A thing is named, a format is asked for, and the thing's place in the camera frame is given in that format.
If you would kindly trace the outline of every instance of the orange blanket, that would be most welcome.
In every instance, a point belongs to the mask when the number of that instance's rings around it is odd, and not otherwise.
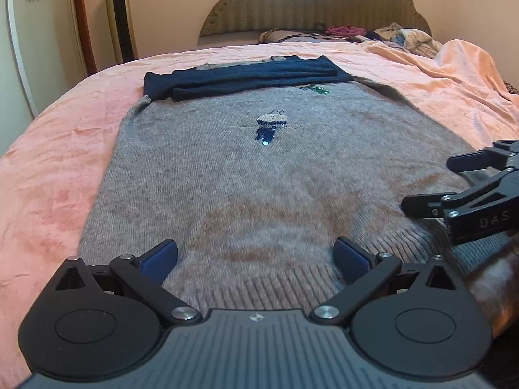
[[[19,324],[43,286],[75,254],[119,123],[142,96],[144,74],[272,55],[326,55],[354,76],[398,89],[474,148],[519,138],[519,96],[489,54],[464,41],[434,60],[382,43],[283,43],[167,54],[91,76],[53,103],[0,159],[0,388],[29,375]]]

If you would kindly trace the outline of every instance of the gray ridged panel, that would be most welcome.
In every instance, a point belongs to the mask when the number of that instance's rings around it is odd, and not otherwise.
[[[300,310],[258,314],[263,318],[253,311],[214,310],[198,326],[172,330],[151,360],[118,378],[71,383],[35,375],[22,388],[490,388],[475,374],[447,383],[406,381],[360,357],[340,328],[313,324]]]

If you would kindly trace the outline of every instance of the peach wall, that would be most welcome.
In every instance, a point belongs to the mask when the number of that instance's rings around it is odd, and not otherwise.
[[[131,0],[139,56],[198,48],[198,33],[217,2]],[[519,7],[519,0],[414,0],[414,3],[429,22],[435,38],[442,42],[462,38],[476,43],[492,54],[503,77],[519,86],[519,69],[510,57],[514,54],[519,59],[519,46],[513,42],[519,36],[519,22],[512,13],[514,7]],[[104,0],[85,0],[85,5],[98,69],[112,66],[115,57]],[[250,37],[239,42],[249,41]]]

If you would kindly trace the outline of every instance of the dark blue cloth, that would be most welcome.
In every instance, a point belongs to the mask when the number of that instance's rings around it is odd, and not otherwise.
[[[297,56],[284,61],[257,63],[211,70],[176,70],[144,76],[144,94],[152,101],[172,98],[193,100],[228,95],[244,90],[305,84],[349,82],[351,75],[339,69],[325,56],[303,60]]]

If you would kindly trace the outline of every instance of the headboard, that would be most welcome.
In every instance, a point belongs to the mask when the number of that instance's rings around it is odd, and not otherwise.
[[[326,27],[355,25],[368,30],[397,22],[431,34],[413,0],[220,0],[207,16],[200,36],[273,28],[311,30],[318,22]]]

